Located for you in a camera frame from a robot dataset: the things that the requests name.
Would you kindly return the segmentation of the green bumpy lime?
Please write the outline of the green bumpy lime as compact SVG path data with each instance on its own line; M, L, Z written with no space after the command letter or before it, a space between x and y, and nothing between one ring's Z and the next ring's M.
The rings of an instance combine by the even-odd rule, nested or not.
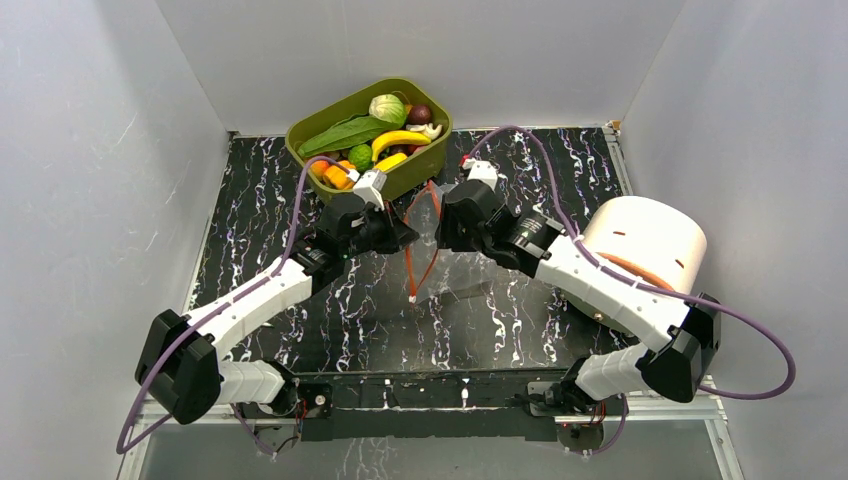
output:
M358 172L366 172L373 168L374 162L372 159L373 150L368 144L361 144L352 147L347 156L347 160L357 169Z

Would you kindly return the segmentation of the upper yellow banana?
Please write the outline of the upper yellow banana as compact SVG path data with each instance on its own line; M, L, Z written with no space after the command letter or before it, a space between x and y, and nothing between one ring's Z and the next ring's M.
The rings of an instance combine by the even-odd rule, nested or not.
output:
M419 132L407 130L385 132L372 141L371 160L373 163L376 163L383 151L395 145L426 146L431 142L432 140L427 135Z

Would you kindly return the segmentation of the green white cabbage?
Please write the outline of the green white cabbage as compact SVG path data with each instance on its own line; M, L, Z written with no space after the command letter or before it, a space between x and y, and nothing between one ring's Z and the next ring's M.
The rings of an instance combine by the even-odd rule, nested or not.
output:
M382 94L372 98L368 114L380 121L403 125L407 117L406 104L394 94Z

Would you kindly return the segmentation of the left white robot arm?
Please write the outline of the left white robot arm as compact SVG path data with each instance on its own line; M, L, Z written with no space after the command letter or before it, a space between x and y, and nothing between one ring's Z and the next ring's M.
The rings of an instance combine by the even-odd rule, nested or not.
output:
M418 237L389 205L354 194L335 197L294 238L287 257L203 307L160 313L135 380L182 425L225 404L254 403L275 416L290 414L299 400L294 373L274 360L236 362L227 354L274 316L327 287L350 259L398 253Z

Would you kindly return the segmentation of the white orange cylinder drum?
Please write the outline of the white orange cylinder drum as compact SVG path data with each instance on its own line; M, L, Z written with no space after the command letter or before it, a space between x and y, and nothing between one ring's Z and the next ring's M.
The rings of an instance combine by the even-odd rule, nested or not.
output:
M639 277L654 287L690 294L707 249L701 227L686 214L659 201L622 196L603 203L583 231L583 245L611 268L631 278ZM635 336L656 350L671 340L668 329L678 327L688 308L683 302L637 289L646 302L628 309L641 319L625 320L622 312L604 314L576 295L565 299L581 313L594 317L610 329Z

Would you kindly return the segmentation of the orange bell pepper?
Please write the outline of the orange bell pepper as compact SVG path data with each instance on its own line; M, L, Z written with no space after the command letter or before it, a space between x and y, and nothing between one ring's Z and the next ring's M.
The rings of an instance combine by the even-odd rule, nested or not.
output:
M341 160L340 166L328 166L322 174L323 182L337 190L351 190L358 179L358 170L347 160Z

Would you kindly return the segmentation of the yellow banana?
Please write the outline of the yellow banana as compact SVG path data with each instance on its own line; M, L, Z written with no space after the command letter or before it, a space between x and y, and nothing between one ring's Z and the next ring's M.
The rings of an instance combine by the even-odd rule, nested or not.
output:
M395 145L426 146L431 142L432 140L427 135L419 132L407 130L385 132L372 141L371 160L373 163L376 163L383 151Z
M388 173L394 167L404 163L407 160L408 156L405 153L396 153L390 155L382 160L379 160L374 168L383 173Z

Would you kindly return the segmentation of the lower yellow banana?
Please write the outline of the lower yellow banana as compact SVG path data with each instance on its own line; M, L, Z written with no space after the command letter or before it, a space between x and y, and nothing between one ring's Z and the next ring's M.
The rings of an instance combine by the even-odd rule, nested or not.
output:
M388 173L394 167L404 163L407 160L408 156L405 153L396 153L390 155L382 160L379 160L374 168L383 173Z

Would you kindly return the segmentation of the green leafy vegetable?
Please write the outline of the green leafy vegetable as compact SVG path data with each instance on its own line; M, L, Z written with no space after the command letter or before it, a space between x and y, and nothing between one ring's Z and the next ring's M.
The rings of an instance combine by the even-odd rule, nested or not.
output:
M328 151L349 149L367 143L382 133L397 130L401 125L402 121L392 122L373 116L359 116L333 125L306 140L297 148L296 153L303 158L310 158Z

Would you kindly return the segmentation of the clear zip top bag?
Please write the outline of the clear zip top bag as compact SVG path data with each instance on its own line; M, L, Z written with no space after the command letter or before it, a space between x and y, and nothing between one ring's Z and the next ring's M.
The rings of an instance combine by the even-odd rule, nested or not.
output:
M419 234L404 250L408 300L412 304L442 296L457 299L477 296L497 279L499 268L482 254L437 247L441 200L452 188L451 184L428 181L405 212L404 222Z

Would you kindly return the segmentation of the olive green plastic bin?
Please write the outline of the olive green plastic bin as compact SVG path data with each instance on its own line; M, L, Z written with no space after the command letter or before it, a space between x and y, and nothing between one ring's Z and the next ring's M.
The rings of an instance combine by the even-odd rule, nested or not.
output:
M421 147L399 165L388 170L383 197L394 200L404 195L442 170L446 159L447 138L453 127L453 118L448 110L408 79L389 77L378 80L295 122L286 134L286 148L297 162L304 164L308 158L300 153L300 149L308 140L337 123L365 117L371 100L380 94L393 94L413 106L429 107L434 123L443 128L442 133L431 144Z

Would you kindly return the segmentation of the dark purple fruit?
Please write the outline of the dark purple fruit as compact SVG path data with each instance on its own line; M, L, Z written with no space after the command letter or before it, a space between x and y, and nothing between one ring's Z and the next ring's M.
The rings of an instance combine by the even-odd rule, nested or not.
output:
M432 122L433 114L428 105L419 104L412 106L407 112L407 125L426 125Z

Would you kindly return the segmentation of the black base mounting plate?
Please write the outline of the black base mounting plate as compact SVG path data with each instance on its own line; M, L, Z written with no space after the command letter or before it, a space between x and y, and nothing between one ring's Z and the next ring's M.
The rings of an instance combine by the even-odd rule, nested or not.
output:
M305 438L364 437L565 440L595 447L619 419L619 398L566 407L562 369L483 369L303 374L292 389Z

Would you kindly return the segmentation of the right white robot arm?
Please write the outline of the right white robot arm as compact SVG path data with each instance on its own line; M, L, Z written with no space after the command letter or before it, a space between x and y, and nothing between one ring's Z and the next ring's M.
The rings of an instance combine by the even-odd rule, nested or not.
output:
M718 350L715 300L656 293L598 259L588 260L558 221L534 210L515 214L494 190L469 180L442 198L437 243L453 252L480 252L508 270L553 285L624 327L638 344L579 359L559 389L565 405L590 413L602 400L637 390L688 403Z

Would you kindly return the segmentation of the small orange fruit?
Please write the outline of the small orange fruit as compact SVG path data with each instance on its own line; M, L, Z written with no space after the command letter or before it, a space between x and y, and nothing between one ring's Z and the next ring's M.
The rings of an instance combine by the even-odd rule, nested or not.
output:
M327 160L314 159L310 165L311 173L320 181L323 180L325 171L331 166Z

